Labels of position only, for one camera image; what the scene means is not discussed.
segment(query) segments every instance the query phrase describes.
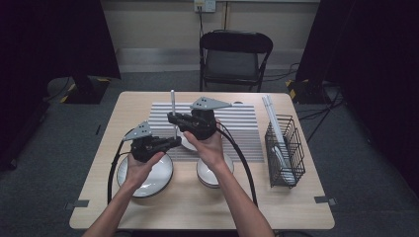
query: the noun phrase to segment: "person's left hand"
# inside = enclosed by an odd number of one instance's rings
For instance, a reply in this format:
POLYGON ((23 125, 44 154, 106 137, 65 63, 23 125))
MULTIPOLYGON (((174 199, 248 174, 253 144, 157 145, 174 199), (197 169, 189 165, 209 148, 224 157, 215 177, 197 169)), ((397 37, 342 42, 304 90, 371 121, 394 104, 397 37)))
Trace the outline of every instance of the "person's left hand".
POLYGON ((126 181, 124 184, 129 185, 133 189, 138 189, 145 182, 151 172, 153 165, 157 164, 164 156, 164 152, 158 152, 151 157, 146 163, 139 162, 133 158, 132 154, 128 154, 128 167, 126 171, 126 181))

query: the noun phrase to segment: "power outlet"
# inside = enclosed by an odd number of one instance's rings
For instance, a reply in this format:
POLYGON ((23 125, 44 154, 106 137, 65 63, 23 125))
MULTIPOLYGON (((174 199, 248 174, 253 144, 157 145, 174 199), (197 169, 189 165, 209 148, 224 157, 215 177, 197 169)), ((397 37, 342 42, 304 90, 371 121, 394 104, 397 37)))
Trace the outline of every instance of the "power outlet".
POLYGON ((200 7, 201 12, 213 13, 215 12, 215 0, 194 0, 194 11, 200 12, 200 7))

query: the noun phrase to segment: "person's right arm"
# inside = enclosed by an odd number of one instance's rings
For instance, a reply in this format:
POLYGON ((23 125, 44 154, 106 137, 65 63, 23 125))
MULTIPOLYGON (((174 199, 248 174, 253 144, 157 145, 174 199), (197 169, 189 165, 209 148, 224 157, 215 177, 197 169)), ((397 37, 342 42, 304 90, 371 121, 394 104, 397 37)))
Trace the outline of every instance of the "person's right arm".
POLYGON ((184 135, 197 148, 204 163, 215 174, 231 211, 239 236, 273 237, 274 231, 265 216, 243 191, 228 169, 223 157, 221 134, 216 132, 212 137, 204 141, 197 140, 188 131, 185 131, 184 135))

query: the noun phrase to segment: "dish rack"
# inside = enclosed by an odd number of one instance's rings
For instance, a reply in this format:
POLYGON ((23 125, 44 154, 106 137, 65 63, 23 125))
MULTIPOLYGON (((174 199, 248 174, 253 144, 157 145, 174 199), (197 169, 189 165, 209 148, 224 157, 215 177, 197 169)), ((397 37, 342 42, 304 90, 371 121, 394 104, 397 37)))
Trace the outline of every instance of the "dish rack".
POLYGON ((265 134, 266 151, 271 187, 295 187, 305 173, 304 153, 298 129, 295 127, 292 116, 277 115, 284 142, 278 142, 269 122, 265 134))

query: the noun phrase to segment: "striped placemat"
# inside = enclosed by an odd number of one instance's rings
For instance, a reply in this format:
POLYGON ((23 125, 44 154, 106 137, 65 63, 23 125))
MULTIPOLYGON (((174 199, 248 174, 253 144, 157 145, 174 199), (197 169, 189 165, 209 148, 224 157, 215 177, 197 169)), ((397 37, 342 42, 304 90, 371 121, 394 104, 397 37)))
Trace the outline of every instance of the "striped placemat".
MULTIPOLYGON (((192 103, 176 103, 176 113, 190 114, 192 103)), ((171 103, 153 103, 148 123, 153 135, 168 137, 175 134, 173 124, 167 120, 167 113, 172 112, 171 103)), ((259 137, 255 109, 252 105, 233 104, 230 108, 214 110, 215 117, 227 127, 233 139, 240 147, 248 162, 264 162, 262 145, 259 137)), ((230 142, 222 140, 224 153, 233 161, 240 161, 230 142)), ((170 149, 167 152, 174 161, 196 161, 199 159, 195 151, 183 146, 170 149)))

